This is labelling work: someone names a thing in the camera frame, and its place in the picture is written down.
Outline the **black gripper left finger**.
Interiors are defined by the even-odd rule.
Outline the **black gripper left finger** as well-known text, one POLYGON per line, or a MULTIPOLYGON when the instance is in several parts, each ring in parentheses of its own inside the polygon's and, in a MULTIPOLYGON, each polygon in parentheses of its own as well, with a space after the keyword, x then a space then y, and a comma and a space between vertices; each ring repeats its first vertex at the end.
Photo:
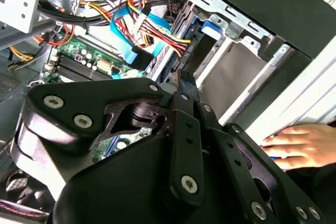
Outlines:
POLYGON ((195 79, 185 71, 174 92, 148 78, 41 84, 25 96, 10 152, 59 200, 70 179, 92 165, 90 152, 99 142, 148 127, 151 140, 172 144, 167 198, 198 208, 205 198, 202 107, 195 79))

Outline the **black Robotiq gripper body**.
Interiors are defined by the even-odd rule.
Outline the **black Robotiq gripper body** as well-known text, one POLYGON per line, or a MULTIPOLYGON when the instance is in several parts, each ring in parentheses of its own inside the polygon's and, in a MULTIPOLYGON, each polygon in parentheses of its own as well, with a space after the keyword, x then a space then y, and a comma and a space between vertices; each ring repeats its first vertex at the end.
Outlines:
POLYGON ((166 129, 75 175, 52 223, 245 223, 209 130, 166 129))

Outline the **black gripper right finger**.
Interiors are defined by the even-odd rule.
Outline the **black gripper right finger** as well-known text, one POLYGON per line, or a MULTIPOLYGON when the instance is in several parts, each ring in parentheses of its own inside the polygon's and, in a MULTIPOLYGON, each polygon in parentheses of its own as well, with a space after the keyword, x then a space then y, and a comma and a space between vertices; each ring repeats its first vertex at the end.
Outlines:
POLYGON ((188 74, 211 172, 236 223, 327 223, 317 205, 235 123, 221 126, 188 74))

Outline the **bare person hand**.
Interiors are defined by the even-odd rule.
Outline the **bare person hand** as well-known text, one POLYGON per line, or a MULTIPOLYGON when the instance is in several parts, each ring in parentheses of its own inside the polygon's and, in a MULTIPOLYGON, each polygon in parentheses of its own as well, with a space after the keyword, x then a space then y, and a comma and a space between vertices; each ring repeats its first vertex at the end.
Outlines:
POLYGON ((283 170, 335 163, 335 128, 326 124, 288 127, 261 143, 262 150, 283 170))

